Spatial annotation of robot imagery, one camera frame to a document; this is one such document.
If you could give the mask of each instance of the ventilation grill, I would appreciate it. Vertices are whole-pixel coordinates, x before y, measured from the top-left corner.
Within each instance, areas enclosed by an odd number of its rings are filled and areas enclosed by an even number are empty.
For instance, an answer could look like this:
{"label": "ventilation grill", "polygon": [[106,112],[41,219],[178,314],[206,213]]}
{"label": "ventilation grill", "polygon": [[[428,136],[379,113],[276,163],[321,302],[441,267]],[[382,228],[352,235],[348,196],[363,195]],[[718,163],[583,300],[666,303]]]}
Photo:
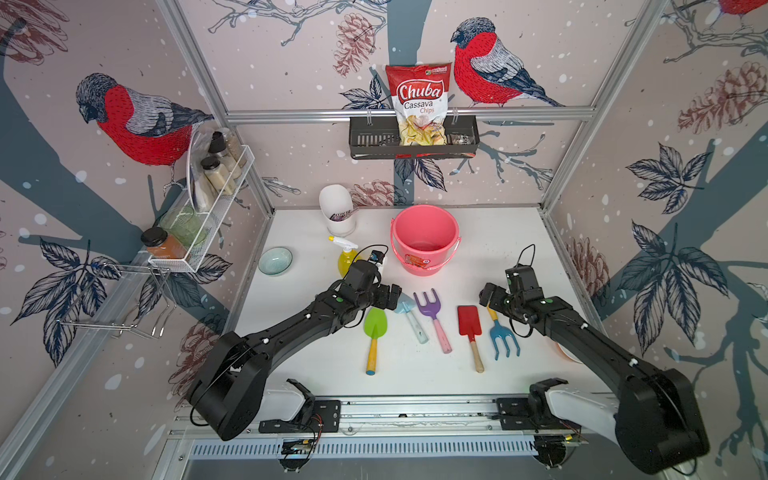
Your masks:
{"label": "ventilation grill", "polygon": [[[190,459],[278,458],[285,439],[222,442],[197,440]],[[538,455],[530,435],[434,436],[382,438],[323,437],[314,458],[503,457]]]}

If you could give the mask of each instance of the yellow spray bottle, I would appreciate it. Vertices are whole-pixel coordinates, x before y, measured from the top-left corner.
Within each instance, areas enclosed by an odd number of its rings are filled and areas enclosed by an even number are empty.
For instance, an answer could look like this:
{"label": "yellow spray bottle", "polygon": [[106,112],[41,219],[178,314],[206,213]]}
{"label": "yellow spray bottle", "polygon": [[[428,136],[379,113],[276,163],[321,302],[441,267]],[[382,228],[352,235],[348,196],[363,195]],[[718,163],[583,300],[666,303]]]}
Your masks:
{"label": "yellow spray bottle", "polygon": [[341,276],[345,276],[347,271],[349,271],[349,266],[352,265],[352,260],[357,255],[357,250],[355,249],[358,246],[342,237],[328,237],[328,240],[344,249],[341,255],[339,255],[339,273],[341,273]]}

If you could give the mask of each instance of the wooden handle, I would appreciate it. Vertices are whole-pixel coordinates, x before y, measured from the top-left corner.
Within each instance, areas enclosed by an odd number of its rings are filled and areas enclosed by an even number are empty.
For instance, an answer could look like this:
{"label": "wooden handle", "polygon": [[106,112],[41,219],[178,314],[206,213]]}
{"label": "wooden handle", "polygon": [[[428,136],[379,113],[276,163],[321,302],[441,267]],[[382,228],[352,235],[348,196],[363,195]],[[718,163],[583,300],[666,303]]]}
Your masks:
{"label": "wooden handle", "polygon": [[472,354],[475,355],[475,370],[477,373],[483,373],[485,371],[485,367],[482,365],[482,360],[480,360],[478,344],[475,342],[470,342],[469,345],[472,347]]}

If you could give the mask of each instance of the garden tool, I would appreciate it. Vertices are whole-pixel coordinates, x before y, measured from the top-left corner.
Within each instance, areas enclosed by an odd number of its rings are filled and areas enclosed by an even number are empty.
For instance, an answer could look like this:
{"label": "garden tool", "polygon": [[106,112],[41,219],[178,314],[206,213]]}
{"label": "garden tool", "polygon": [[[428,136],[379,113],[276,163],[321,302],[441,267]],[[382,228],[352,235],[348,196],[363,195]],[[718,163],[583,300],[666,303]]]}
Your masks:
{"label": "garden tool", "polygon": [[490,306],[486,308],[488,308],[488,313],[491,314],[491,318],[493,319],[493,327],[491,328],[490,334],[491,341],[493,342],[493,348],[496,349],[495,359],[498,360],[498,346],[496,346],[496,339],[502,339],[504,346],[507,347],[507,357],[509,357],[509,345],[507,345],[506,339],[507,336],[512,337],[512,341],[515,342],[515,347],[518,349],[518,356],[520,356],[520,345],[518,345],[518,339],[515,337],[515,334],[510,329],[500,324],[496,312],[491,310]]}
{"label": "garden tool", "polygon": [[366,322],[362,325],[366,335],[371,337],[371,350],[368,352],[368,366],[366,373],[374,375],[376,373],[376,347],[377,340],[386,333],[386,313],[384,310],[372,308],[366,316]]}
{"label": "garden tool", "polygon": [[413,328],[413,332],[416,334],[416,338],[419,340],[419,343],[427,343],[429,341],[429,337],[427,337],[427,334],[424,333],[421,323],[419,323],[411,311],[415,308],[416,301],[410,296],[407,296],[404,293],[400,293],[400,298],[397,300],[397,308],[395,308],[395,313],[404,313],[408,317],[408,321],[411,323],[411,327]]}
{"label": "garden tool", "polygon": [[469,345],[472,347],[472,355],[475,356],[475,371],[477,373],[483,373],[485,367],[482,364],[482,360],[480,360],[478,344],[475,341],[475,335],[482,334],[478,307],[474,305],[462,305],[458,308],[458,332],[469,337]]}
{"label": "garden tool", "polygon": [[432,325],[435,326],[435,331],[437,332],[437,338],[440,341],[440,346],[442,347],[443,353],[450,353],[453,351],[451,348],[451,343],[448,341],[448,337],[445,336],[445,332],[442,329],[442,325],[440,325],[440,320],[437,319],[437,313],[440,311],[440,299],[437,297],[437,292],[435,289],[432,289],[432,295],[435,296],[435,301],[430,302],[429,297],[427,297],[427,292],[422,292],[422,295],[424,296],[424,301],[426,302],[426,305],[422,305],[419,301],[419,296],[416,295],[416,293],[413,293],[414,298],[416,298],[416,304],[419,305],[419,312],[422,313],[423,316],[428,316],[432,318]]}

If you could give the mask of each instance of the red trowel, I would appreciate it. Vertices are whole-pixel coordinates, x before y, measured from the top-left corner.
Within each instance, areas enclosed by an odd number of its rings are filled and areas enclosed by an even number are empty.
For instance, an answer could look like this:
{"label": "red trowel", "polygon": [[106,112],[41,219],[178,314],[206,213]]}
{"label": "red trowel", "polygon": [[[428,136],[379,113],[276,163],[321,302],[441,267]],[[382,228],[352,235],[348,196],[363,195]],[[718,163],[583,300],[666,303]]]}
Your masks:
{"label": "red trowel", "polygon": [[485,367],[482,365],[482,360],[480,360],[478,344],[475,343],[475,335],[482,334],[478,307],[462,305],[458,308],[458,332],[469,337],[469,345],[472,347],[472,353],[475,355],[475,370],[477,373],[483,373]]}

